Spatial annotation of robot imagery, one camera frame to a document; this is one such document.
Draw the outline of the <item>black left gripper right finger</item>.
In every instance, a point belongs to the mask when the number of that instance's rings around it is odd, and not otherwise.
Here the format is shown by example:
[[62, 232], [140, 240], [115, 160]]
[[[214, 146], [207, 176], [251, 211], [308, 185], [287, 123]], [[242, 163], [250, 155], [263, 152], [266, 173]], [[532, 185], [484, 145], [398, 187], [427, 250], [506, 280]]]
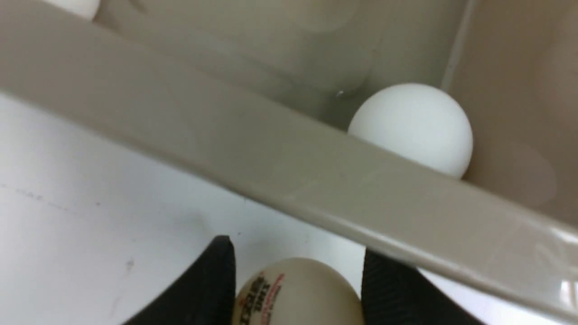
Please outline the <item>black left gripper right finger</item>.
[[366, 249], [361, 304], [367, 325], [482, 325], [416, 268]]

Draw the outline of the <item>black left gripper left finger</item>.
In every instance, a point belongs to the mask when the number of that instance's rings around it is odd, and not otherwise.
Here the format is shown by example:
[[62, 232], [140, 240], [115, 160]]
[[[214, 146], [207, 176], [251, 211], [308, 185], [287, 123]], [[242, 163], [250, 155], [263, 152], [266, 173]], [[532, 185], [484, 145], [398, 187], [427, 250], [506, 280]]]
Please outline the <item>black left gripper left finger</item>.
[[233, 242], [217, 235], [186, 271], [126, 325], [229, 325], [237, 288]]

